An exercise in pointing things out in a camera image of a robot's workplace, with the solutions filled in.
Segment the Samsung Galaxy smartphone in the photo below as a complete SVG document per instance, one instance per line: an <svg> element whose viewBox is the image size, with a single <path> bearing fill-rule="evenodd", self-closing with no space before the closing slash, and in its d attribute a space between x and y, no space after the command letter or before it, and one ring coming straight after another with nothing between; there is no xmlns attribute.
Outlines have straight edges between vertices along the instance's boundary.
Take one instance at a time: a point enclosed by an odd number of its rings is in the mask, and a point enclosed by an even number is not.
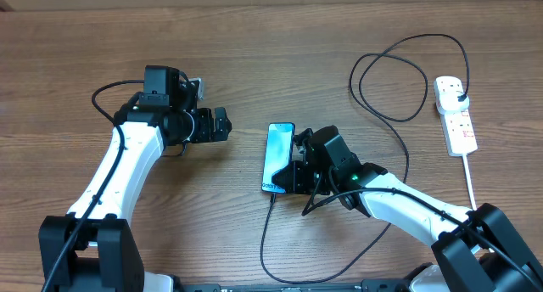
<svg viewBox="0 0 543 292"><path fill-rule="evenodd" d="M268 126L266 152L261 190L274 194L285 194L283 187L272 181L272 177L291 161L295 125L292 122L271 123Z"/></svg>

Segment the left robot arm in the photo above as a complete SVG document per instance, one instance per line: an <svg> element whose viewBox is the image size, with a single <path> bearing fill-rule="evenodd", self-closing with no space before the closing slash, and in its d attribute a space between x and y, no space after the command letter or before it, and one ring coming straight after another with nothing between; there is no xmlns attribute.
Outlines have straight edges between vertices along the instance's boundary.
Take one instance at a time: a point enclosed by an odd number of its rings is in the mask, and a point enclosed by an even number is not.
<svg viewBox="0 0 543 292"><path fill-rule="evenodd" d="M169 146L225 141L224 108L198 108L204 83L176 68L148 65L141 92L107 118L109 148L92 181L64 216L38 232L45 291L181 291L180 279L147 272L132 214L154 163Z"/></svg>

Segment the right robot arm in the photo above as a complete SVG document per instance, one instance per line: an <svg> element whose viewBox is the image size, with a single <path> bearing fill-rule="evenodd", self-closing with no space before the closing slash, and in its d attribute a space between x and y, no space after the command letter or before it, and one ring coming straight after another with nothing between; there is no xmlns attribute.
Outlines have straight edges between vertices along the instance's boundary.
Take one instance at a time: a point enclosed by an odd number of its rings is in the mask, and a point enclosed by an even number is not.
<svg viewBox="0 0 543 292"><path fill-rule="evenodd" d="M294 129L290 122L269 125L263 191L308 195L303 215L338 200L430 247L436 262L411 280L411 291L542 289L542 265L497 207L451 205L382 166L361 163L336 126L300 134Z"/></svg>

